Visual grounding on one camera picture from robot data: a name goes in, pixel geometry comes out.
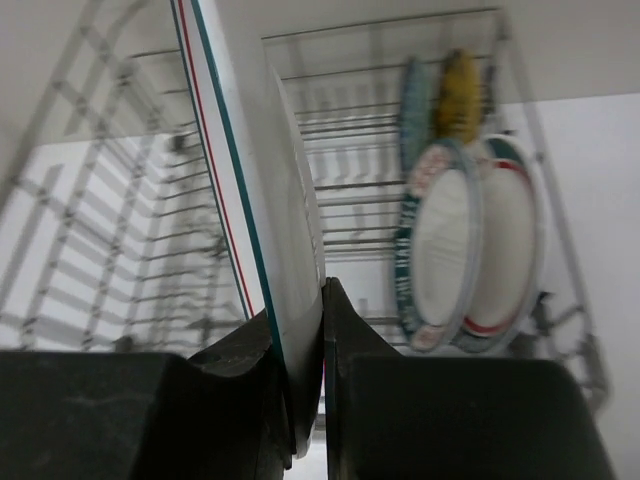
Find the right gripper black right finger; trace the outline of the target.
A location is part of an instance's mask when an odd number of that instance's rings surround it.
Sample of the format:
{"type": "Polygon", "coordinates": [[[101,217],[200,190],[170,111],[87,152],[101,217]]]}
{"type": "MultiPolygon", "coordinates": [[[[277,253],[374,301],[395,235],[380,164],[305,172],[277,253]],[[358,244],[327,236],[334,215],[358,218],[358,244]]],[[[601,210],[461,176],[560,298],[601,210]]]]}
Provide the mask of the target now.
{"type": "Polygon", "coordinates": [[[563,366],[405,356],[323,289],[332,479],[611,479],[593,409],[563,366]]]}

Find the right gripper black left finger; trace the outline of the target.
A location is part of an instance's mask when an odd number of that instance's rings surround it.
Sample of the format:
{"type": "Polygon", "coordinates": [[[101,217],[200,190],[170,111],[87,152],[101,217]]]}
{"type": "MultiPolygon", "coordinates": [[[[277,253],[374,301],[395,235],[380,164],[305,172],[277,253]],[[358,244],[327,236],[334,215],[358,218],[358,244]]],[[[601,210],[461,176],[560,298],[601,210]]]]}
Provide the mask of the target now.
{"type": "Polygon", "coordinates": [[[292,447],[259,314],[185,358],[5,351],[5,479],[280,479],[292,447]]]}

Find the green rim lettered plate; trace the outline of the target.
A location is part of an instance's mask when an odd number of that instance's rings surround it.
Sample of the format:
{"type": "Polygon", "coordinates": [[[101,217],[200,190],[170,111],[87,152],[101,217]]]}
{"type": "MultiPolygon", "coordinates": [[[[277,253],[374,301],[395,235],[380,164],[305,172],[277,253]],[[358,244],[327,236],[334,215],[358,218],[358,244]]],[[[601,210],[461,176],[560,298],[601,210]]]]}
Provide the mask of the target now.
{"type": "Polygon", "coordinates": [[[409,347],[449,344],[470,306],[483,243],[479,170],[454,139],[431,143],[406,180],[394,237],[394,293],[409,347]]]}

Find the green red rimmed white plate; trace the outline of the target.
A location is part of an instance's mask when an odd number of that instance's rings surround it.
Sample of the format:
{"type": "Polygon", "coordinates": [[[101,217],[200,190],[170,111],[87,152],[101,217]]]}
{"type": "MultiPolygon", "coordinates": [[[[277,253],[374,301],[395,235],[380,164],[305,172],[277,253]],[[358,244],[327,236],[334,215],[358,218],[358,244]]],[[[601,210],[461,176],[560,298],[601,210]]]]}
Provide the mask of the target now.
{"type": "Polygon", "coordinates": [[[483,248],[471,304],[453,345],[490,355],[508,344],[540,293],[545,209],[535,165],[511,135],[489,134],[472,149],[480,170],[483,248]]]}

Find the white plate red characters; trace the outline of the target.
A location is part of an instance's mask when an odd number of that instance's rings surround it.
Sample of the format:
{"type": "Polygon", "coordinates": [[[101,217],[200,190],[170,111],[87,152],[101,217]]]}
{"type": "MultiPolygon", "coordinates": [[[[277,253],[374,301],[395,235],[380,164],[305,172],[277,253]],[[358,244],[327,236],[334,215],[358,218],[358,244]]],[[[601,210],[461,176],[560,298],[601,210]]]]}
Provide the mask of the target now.
{"type": "Polygon", "coordinates": [[[243,2],[172,10],[243,309],[267,317],[291,449],[303,457],[321,389],[326,275],[300,131],[243,2]]]}

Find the blue patterned small plate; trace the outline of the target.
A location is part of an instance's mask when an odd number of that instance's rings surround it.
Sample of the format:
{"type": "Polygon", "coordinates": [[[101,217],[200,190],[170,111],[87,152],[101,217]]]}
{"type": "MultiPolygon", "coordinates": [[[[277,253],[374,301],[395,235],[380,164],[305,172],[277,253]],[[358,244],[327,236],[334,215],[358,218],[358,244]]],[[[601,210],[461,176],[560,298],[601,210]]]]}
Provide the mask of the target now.
{"type": "Polygon", "coordinates": [[[414,168],[430,142],[431,90],[428,66],[421,59],[410,57],[403,72],[398,113],[398,150],[403,177],[414,168]]]}

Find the yellow patterned small plate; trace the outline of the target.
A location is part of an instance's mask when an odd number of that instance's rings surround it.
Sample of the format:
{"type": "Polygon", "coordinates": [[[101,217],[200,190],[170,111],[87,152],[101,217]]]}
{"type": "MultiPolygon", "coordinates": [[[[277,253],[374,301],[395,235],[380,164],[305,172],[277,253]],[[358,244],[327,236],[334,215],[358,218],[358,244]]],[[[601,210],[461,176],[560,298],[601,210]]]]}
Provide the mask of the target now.
{"type": "Polygon", "coordinates": [[[441,67],[435,134],[469,144],[478,136],[481,118],[482,92],[473,56],[466,49],[453,49],[441,67]]]}

